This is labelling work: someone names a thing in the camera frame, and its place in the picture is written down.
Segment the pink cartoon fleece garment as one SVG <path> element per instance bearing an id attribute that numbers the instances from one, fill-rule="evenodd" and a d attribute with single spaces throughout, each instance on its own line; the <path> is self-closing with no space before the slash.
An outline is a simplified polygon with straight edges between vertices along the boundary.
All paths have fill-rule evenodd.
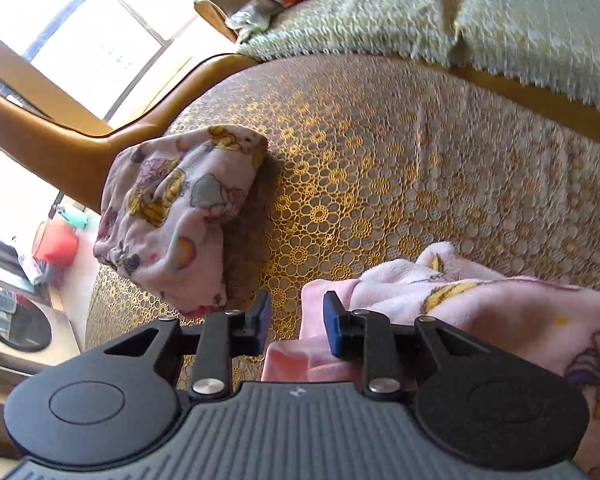
<path id="1" fill-rule="evenodd" d="M 448 242 L 434 243 L 414 262 L 396 259 L 352 280 L 306 284 L 300 335 L 268 346 L 263 380 L 353 378 L 354 366 L 328 348 L 323 297 L 330 290 L 348 310 L 379 312 L 403 325 L 432 315 L 564 376 L 582 390 L 590 407 L 576 463 L 587 472 L 600 466 L 600 292 L 531 276 L 506 278 L 463 258 Z"/>

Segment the folded pink floral garment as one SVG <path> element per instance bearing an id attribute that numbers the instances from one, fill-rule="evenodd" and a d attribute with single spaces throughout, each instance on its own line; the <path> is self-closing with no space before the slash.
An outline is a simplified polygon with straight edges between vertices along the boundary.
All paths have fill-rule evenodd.
<path id="1" fill-rule="evenodd" d="M 267 152 L 265 136 L 235 125 L 126 148 L 102 192 L 94 257 L 186 318 L 225 308 L 223 226 Z"/>

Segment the red plastic cup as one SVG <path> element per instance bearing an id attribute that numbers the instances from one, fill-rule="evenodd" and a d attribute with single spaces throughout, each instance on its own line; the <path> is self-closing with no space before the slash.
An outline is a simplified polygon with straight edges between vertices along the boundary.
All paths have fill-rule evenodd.
<path id="1" fill-rule="evenodd" d="M 62 219 L 43 221 L 35 233 L 32 257 L 54 266 L 68 268 L 78 252 L 79 239 L 76 231 Z"/>

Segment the washing machine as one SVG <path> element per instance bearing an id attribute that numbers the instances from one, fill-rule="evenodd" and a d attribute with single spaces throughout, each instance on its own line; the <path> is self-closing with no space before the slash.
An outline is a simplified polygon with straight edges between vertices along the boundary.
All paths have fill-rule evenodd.
<path id="1" fill-rule="evenodd" d="M 0 367 L 33 375 L 81 350 L 64 312 L 0 286 Z"/>

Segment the tan leather chair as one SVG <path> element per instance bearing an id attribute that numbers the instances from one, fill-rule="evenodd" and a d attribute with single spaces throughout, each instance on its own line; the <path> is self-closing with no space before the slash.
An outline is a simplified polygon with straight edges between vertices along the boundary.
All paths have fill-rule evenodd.
<path id="1" fill-rule="evenodd" d="M 256 64 L 234 53 L 212 56 L 145 113 L 114 129 L 0 40 L 0 81 L 36 109 L 32 113 L 0 96 L 0 149 L 59 191 L 99 210 L 104 181 L 119 152 L 162 136 L 190 103 Z"/>

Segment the green sofa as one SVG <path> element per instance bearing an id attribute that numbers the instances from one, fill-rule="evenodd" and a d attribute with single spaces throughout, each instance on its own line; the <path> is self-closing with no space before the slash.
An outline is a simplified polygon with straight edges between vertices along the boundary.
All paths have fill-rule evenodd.
<path id="1" fill-rule="evenodd" d="M 306 0 L 238 49 L 423 62 L 600 142 L 600 0 Z"/>

